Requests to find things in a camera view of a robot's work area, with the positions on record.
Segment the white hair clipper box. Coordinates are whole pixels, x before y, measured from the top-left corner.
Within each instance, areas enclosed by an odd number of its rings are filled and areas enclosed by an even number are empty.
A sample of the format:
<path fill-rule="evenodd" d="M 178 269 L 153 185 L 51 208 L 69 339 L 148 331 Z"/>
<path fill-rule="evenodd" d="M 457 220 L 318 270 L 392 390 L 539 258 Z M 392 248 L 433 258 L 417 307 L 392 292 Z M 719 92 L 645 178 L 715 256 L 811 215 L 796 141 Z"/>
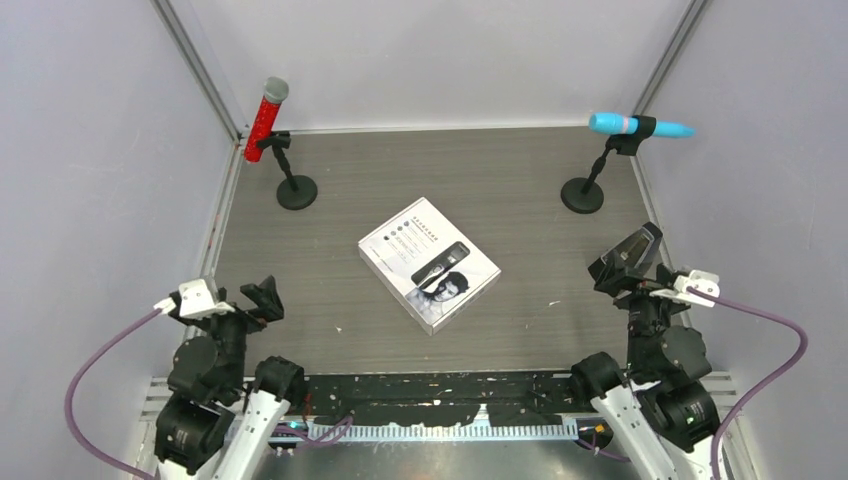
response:
<path fill-rule="evenodd" d="M 502 273 L 424 197 L 361 238 L 358 251 L 429 336 L 489 290 Z"/>

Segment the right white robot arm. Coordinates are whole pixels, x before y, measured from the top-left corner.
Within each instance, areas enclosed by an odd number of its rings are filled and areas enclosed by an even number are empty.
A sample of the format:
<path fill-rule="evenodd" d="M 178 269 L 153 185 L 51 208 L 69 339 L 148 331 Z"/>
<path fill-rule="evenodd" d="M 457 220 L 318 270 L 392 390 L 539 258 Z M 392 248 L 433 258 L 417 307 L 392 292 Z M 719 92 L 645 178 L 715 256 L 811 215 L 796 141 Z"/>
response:
<path fill-rule="evenodd" d="M 702 334 L 673 316 L 694 305 L 712 308 L 717 275 L 658 265 L 653 279 L 612 250 L 590 269 L 595 290 L 627 314 L 627 358 L 606 352 L 574 364 L 568 390 L 612 428 L 643 479 L 718 479 L 721 420 L 701 380 L 711 373 Z"/>

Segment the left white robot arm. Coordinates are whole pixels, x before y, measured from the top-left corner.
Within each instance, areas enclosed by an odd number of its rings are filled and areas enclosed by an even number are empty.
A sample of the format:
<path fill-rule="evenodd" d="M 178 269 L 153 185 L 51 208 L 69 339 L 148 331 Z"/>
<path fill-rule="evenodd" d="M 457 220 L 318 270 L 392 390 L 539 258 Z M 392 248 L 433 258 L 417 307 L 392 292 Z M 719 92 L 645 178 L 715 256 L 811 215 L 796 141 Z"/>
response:
<path fill-rule="evenodd" d="M 199 330 L 173 355 L 171 393 L 155 422 L 154 455 L 161 479 L 250 479 L 272 432 L 307 398 L 302 366 L 280 356 L 245 379 L 247 338 L 285 316 L 276 280 L 245 284 L 243 309 L 210 279 L 179 285 L 157 303 L 172 319 Z"/>

